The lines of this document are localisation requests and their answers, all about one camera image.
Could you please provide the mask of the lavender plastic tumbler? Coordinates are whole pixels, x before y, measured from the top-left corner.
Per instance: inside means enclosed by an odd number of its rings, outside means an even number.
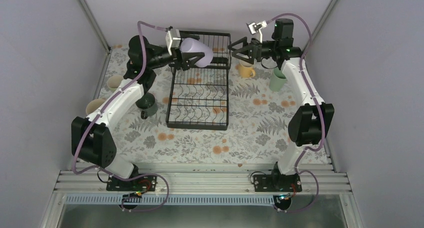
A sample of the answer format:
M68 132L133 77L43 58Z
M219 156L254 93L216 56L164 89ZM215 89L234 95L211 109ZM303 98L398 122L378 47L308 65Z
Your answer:
M183 54L196 53L197 55L190 57L189 61L196 60L193 65L199 68L210 65L214 57L212 48L193 38L184 39L180 45L180 51Z

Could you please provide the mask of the yellow ceramic mug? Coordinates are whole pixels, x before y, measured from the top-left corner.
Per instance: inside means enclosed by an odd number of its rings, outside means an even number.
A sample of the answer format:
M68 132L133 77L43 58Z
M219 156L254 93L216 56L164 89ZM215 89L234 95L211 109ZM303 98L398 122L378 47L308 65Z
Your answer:
M250 64L243 60L239 60L239 64L237 64L236 68L242 78L253 78L256 75L254 64Z

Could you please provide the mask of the mint green plastic tumbler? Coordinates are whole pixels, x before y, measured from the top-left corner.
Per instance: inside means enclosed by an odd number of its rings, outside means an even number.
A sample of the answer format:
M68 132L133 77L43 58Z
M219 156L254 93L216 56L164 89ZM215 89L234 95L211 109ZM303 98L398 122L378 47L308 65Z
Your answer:
M279 68L274 68L269 81L269 89L273 92L279 92L287 82L286 76Z

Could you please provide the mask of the dark green ceramic mug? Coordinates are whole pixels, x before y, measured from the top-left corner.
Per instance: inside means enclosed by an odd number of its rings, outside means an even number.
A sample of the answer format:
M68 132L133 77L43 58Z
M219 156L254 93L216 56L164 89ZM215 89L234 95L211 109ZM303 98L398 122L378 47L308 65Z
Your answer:
M158 111L156 98L152 93L145 93L135 105L140 109L140 117L143 120L154 116Z

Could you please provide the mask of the light green ceramic mug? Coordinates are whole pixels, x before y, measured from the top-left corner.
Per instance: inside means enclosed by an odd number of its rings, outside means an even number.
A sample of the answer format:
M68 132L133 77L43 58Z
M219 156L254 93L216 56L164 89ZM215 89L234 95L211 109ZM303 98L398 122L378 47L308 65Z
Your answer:
M115 91L120 86L123 79L124 77L122 75L113 75L106 81L106 86L110 90Z

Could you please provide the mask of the beige floral ceramic mug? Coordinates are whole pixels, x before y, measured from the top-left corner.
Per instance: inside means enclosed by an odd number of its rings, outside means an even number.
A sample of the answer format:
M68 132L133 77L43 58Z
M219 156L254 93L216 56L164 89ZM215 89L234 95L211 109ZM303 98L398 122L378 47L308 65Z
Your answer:
M106 102L105 99L94 99L90 101L85 108L86 116L91 115L91 113L95 113L95 114L99 113L102 105L105 102Z

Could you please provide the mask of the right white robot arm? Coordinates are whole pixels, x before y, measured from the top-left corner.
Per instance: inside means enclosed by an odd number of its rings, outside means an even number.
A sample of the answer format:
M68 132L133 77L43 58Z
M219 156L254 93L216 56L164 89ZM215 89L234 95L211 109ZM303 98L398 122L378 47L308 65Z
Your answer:
M270 175L258 175L256 190L300 191L298 166L308 152L323 148L334 116L334 106L319 95L307 71L306 51L294 46L294 23L291 19L274 18L274 31L270 41L263 40L262 30L269 21L247 25L253 38L242 38L228 48L232 56L253 64L271 58L287 79L299 107L288 124L288 145L282 159L277 161Z

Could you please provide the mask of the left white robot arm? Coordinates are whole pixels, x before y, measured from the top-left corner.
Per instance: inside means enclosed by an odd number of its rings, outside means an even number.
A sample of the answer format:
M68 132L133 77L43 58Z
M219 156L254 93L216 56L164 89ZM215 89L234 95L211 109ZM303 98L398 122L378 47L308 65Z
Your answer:
M127 72L113 94L85 118L76 117L71 123L71 153L74 162L81 159L109 174L126 190L139 184L141 175L136 165L117 153L112 137L115 126L128 109L144 98L155 80L154 69L174 64L179 68L204 68L214 57L213 49L193 35L183 36L169 31L166 46L149 43L143 35L132 37L128 43Z

